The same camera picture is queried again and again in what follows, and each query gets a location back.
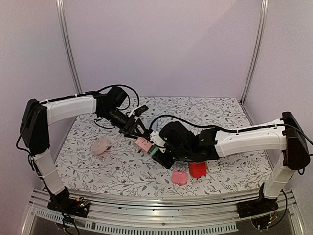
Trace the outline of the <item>light pink cube socket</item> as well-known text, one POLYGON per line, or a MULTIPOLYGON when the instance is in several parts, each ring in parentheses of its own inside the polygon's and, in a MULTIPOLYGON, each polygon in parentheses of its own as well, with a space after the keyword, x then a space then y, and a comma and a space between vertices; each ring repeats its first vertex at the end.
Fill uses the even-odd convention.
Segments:
POLYGON ((145 153, 148 153, 149 150, 152 148, 152 144, 144 137, 138 137, 135 141, 135 144, 145 153))

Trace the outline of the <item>green plug adapter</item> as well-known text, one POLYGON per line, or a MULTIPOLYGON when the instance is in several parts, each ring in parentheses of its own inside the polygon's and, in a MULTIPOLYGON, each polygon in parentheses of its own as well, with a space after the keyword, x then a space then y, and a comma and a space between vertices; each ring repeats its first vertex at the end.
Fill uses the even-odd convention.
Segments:
POLYGON ((160 152, 161 152, 160 149, 157 146, 153 145, 148 151, 148 154, 150 157, 153 157, 157 156, 160 152))

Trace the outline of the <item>red cube socket adapter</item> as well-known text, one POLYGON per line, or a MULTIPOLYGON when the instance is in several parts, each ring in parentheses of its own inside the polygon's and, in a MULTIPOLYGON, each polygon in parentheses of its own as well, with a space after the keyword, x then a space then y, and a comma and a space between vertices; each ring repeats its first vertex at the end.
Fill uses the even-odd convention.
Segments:
POLYGON ((207 174, 206 162, 188 163, 189 174, 193 178, 199 178, 207 174))

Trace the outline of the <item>pink plug adapter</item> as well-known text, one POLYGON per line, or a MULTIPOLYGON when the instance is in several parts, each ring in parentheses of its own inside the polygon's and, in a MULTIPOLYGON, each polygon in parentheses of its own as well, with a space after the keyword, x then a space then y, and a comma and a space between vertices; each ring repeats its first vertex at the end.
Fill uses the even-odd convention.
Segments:
POLYGON ((172 183, 177 185, 185 185, 188 182, 188 174, 186 172, 174 171, 172 174, 172 183))

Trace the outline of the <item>round pink power socket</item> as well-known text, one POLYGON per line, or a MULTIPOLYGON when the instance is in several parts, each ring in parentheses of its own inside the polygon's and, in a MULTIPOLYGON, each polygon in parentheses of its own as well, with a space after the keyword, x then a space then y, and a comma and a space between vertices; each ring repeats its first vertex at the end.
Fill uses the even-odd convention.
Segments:
POLYGON ((92 146, 91 146, 91 152, 94 155, 101 155, 104 153, 109 147, 111 146, 111 143, 108 138, 101 138, 98 139, 92 146))

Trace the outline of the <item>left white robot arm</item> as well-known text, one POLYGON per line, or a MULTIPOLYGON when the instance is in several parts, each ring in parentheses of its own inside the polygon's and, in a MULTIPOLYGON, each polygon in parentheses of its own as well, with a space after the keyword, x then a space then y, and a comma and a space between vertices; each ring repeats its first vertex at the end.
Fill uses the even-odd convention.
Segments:
POLYGON ((112 87, 106 94, 90 91, 45 101, 31 99, 27 102, 18 140, 24 142, 28 161, 50 194, 49 209, 86 217, 89 202, 82 197, 79 200, 70 198, 68 188, 63 184, 52 160, 48 127, 67 118, 96 114, 98 118, 108 120, 128 138, 147 137, 149 131, 139 117, 148 107, 138 106, 126 115, 119 109, 126 98, 127 93, 121 87, 112 87))

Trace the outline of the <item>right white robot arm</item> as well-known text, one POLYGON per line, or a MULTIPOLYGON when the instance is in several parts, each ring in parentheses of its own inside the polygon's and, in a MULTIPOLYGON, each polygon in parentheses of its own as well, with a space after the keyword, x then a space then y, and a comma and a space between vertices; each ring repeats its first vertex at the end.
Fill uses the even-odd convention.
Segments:
POLYGON ((191 124, 201 129, 198 134, 185 127, 186 120, 172 118, 174 121, 159 131, 149 127, 149 140, 159 148, 153 158, 165 168, 170 168, 176 161, 198 163, 248 152, 275 151, 279 154, 270 176, 260 185, 258 197, 236 205, 240 218, 278 209, 277 199, 285 185, 311 161, 308 144, 312 141, 289 111, 271 122, 245 128, 191 124))

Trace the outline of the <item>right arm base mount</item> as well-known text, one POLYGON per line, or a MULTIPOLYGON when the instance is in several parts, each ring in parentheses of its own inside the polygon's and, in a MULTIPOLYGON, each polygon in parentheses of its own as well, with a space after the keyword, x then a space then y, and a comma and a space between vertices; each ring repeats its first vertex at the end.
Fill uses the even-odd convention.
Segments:
POLYGON ((254 199, 236 204, 240 218, 254 217, 252 225, 258 230, 268 229, 277 218, 277 199, 254 199))

